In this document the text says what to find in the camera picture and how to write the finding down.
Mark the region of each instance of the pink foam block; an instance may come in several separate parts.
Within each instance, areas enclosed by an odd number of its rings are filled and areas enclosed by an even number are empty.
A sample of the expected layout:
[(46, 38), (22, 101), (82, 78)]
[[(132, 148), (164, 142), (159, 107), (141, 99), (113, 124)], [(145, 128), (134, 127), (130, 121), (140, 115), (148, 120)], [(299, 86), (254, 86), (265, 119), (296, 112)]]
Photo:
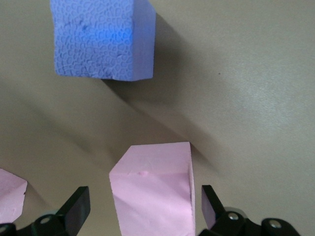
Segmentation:
[(23, 210), (27, 181), (0, 169), (0, 224), (12, 223)]
[(109, 173), (123, 236), (194, 236), (190, 144), (131, 146)]

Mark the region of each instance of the metal screw head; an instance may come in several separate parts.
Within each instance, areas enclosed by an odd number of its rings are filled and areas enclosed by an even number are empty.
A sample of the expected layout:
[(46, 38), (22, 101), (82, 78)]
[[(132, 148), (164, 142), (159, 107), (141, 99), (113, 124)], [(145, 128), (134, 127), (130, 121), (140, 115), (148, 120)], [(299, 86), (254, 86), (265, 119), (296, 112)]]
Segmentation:
[(228, 214), (228, 218), (230, 218), (231, 220), (238, 220), (238, 215), (231, 212)]
[(4, 231), (6, 231), (6, 229), (8, 228), (7, 225), (3, 225), (0, 227), (0, 234), (3, 233)]
[(276, 220), (270, 220), (269, 224), (275, 229), (280, 229), (282, 227), (282, 225)]
[(45, 218), (42, 218), (42, 219), (40, 220), (40, 223), (41, 223), (41, 224), (46, 224), (48, 221), (50, 221), (50, 219), (51, 219), (51, 216), (47, 216), (47, 217), (45, 217)]

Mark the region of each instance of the foam block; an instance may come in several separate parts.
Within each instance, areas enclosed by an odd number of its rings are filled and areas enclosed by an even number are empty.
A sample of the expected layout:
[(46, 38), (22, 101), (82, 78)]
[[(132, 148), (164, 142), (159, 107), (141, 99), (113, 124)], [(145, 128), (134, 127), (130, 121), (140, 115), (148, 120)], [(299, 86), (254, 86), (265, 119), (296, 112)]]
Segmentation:
[(12, 223), (21, 214), (27, 181), (0, 169), (0, 224)]
[(153, 77), (156, 12), (148, 0), (50, 0), (50, 6), (57, 74)]
[(109, 177), (123, 236), (195, 236), (188, 142), (131, 146)]

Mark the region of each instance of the beige surface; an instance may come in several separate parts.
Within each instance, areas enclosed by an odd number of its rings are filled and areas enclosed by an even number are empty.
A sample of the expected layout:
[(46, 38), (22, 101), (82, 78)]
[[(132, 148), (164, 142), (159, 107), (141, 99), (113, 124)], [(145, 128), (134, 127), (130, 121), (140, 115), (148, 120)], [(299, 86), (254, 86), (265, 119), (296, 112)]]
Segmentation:
[(120, 235), (108, 173), (130, 145), (190, 141), (196, 186), (256, 223), (315, 219), (315, 1), (152, 0), (153, 80), (54, 73), (48, 0), (0, 1), (0, 167), (29, 181), (24, 226), (79, 185), (80, 232)]

